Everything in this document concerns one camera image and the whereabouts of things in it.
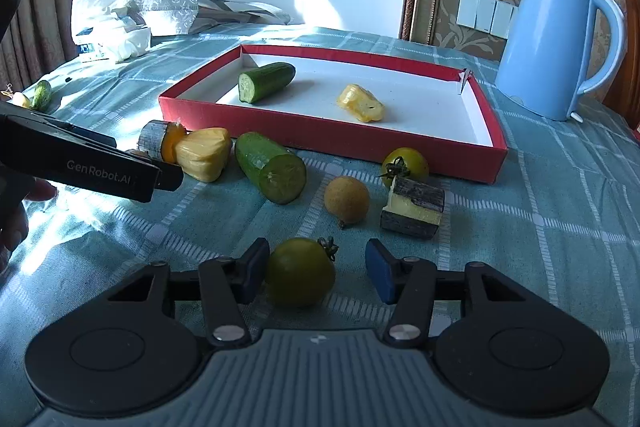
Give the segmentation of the person left hand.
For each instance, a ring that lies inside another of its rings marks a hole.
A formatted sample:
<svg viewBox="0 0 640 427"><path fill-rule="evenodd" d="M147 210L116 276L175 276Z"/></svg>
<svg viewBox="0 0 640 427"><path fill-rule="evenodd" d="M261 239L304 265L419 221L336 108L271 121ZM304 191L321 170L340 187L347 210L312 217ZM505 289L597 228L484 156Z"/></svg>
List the person left hand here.
<svg viewBox="0 0 640 427"><path fill-rule="evenodd" d="M35 179L35 185L25 197L29 202L45 202L58 194L58 189L49 181ZM22 202L10 213L6 225L1 229L1 271L4 271L15 249L28 235L28 218Z"/></svg>

